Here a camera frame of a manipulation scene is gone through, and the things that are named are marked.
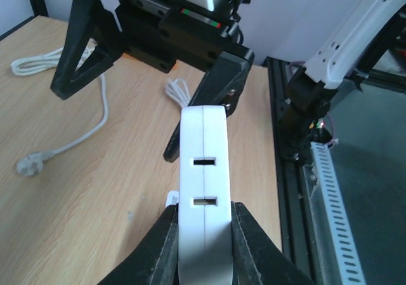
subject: white wall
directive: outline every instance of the white wall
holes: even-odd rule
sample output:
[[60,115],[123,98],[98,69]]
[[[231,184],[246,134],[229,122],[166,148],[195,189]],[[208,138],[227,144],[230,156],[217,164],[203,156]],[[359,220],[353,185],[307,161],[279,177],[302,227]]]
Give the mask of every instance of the white wall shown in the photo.
[[[118,0],[101,0],[113,11]],[[68,20],[72,0],[46,0],[49,15]],[[252,0],[240,7],[244,44],[256,54],[287,61],[306,60],[331,35],[356,0]]]
[[34,14],[30,0],[0,1],[0,35]]

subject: rectangular slot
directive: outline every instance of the rectangular slot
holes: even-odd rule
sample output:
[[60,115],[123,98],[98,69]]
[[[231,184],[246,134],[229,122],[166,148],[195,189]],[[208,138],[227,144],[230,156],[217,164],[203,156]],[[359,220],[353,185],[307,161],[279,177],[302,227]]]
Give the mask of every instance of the rectangular slot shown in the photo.
[[198,158],[193,159],[194,166],[215,166],[216,158]]
[[194,206],[217,206],[217,198],[193,199]]

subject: white perforated metal strip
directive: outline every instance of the white perforated metal strip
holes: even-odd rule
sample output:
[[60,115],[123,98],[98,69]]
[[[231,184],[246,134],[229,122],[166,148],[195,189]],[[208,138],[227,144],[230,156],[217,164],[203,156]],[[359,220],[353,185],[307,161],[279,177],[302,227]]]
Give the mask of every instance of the white perforated metal strip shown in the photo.
[[350,223],[346,214],[330,150],[322,143],[311,143],[318,182],[322,189],[327,220],[343,284],[366,284]]

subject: wooden table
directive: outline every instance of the wooden table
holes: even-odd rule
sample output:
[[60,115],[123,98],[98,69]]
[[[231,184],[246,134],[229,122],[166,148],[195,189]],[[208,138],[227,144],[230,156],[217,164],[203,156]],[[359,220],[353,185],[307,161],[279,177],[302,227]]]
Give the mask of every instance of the wooden table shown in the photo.
[[[75,140],[102,117],[99,82],[67,101],[54,70],[15,77],[10,63],[63,46],[67,24],[38,17],[0,42],[0,284],[96,284],[134,250],[178,189],[178,162],[162,158],[180,118],[168,78],[192,91],[203,73],[169,75],[131,58],[106,73],[110,117],[89,140],[35,177],[15,171],[28,153]],[[228,120],[232,200],[243,202],[280,248],[267,72],[253,67]]]

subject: gray floor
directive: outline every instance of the gray floor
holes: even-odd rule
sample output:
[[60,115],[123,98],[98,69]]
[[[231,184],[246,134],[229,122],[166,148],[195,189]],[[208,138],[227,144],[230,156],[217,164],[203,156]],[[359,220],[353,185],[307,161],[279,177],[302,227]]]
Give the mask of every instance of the gray floor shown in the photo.
[[406,95],[362,89],[331,110],[332,158],[367,284],[406,284]]

